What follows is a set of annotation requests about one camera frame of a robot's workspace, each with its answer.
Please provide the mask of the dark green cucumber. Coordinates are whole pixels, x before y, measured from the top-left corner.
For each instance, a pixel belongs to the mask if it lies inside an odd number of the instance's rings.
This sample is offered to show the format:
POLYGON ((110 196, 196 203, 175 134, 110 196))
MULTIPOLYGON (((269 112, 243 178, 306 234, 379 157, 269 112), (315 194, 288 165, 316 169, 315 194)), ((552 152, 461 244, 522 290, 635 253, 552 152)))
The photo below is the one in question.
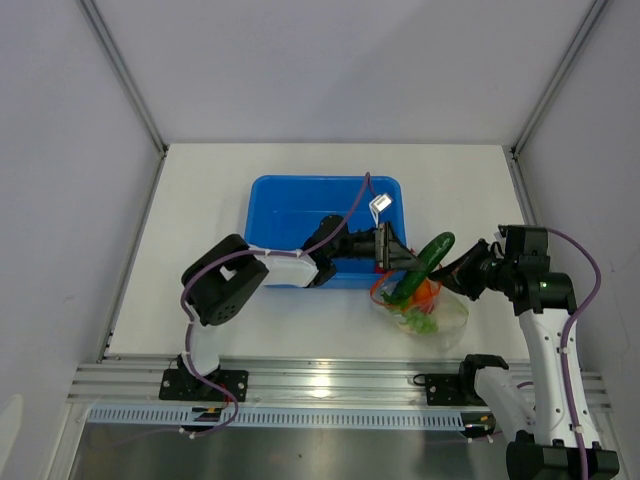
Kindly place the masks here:
POLYGON ((381 293, 383 300, 391 305, 399 305, 407 301, 448 254, 455 240, 455 235, 450 231, 442 232, 434 237, 418 254, 423 268, 407 271, 390 294, 381 293))

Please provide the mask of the orange red mango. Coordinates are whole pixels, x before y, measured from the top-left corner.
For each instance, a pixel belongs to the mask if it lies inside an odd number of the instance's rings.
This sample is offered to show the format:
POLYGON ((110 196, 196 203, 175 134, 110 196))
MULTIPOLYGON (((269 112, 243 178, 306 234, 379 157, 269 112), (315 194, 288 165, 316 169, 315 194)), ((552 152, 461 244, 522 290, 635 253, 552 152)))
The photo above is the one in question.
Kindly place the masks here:
POLYGON ((414 291, 412 301, 414 304, 426 304, 433 301, 438 295, 440 286, 429 279, 425 279, 414 291))

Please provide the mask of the clear zip top bag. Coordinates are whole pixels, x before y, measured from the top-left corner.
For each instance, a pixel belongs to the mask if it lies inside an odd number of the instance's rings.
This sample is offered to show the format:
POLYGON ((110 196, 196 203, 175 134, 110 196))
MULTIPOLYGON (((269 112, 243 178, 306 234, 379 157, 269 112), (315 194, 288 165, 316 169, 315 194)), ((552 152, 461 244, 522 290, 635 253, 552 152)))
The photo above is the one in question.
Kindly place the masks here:
POLYGON ((386 292, 390 294, 396 284, 398 283, 397 278, 400 275, 396 273, 388 273, 380 277, 380 279, 370 288, 369 290, 369 298, 372 302, 372 308, 376 312, 376 315, 384 319, 387 323, 394 325, 397 329, 402 331, 406 336, 421 341, 425 346, 429 349, 437 351, 437 352, 446 352, 451 350, 454 346, 456 346, 462 337, 464 336, 466 327, 463 332, 454 335, 442 335, 438 333, 429 334, 429 335, 419 335, 415 333, 409 333, 404 328, 399 326, 400 321, 402 320, 402 314, 410 309, 417 308, 426 313, 430 313, 433 315, 434 310, 440 299, 443 297, 451 296, 457 297, 459 300, 465 302, 468 307, 468 301, 460 297, 456 294, 449 292, 444 289, 439 283, 440 286, 438 295, 433 299, 432 302, 426 304, 414 304, 412 301, 412 296, 405 302, 399 305, 391 305, 386 303, 382 296, 382 292, 386 292))

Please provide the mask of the green grape bunch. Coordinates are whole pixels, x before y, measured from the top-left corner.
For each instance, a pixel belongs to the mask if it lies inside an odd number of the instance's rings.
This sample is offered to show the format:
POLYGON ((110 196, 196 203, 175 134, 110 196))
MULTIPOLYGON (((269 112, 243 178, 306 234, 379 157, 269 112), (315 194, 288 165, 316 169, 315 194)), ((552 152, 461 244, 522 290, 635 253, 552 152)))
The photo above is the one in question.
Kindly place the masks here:
POLYGON ((417 308, 410 308, 402 314, 399 326, 409 333, 419 335, 434 334, 439 331, 438 322, 435 317, 417 308))

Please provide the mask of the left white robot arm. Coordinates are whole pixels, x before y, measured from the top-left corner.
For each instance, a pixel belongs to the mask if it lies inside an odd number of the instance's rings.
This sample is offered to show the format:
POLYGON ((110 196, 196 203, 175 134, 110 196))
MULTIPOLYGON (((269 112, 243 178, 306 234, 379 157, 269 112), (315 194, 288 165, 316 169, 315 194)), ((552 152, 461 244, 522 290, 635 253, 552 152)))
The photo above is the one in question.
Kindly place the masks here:
POLYGON ((423 273, 426 264, 396 235, 389 222, 351 232, 341 215, 324 217, 297 250, 268 250, 231 234, 182 275, 180 304, 188 315, 179 367, 182 388, 197 400, 216 390, 220 358, 214 329, 233 319, 261 286, 317 288, 337 273, 337 259, 372 260, 386 271, 423 273))

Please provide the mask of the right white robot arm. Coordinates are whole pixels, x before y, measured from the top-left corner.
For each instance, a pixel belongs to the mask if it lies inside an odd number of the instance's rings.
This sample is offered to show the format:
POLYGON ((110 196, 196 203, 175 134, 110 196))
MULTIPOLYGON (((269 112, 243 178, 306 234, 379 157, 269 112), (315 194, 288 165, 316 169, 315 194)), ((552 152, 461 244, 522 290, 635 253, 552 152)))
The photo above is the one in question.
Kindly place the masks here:
POLYGON ((460 364, 458 395, 483 401, 496 418, 509 441, 510 478, 612 479, 620 461, 592 421, 577 355, 575 326, 586 306, 576 302, 570 277, 551 269, 553 232, 526 225, 502 225, 499 232, 502 243, 479 240, 429 277, 472 301, 486 290, 506 296, 525 337, 535 401, 527 402, 503 358, 486 354, 460 364))

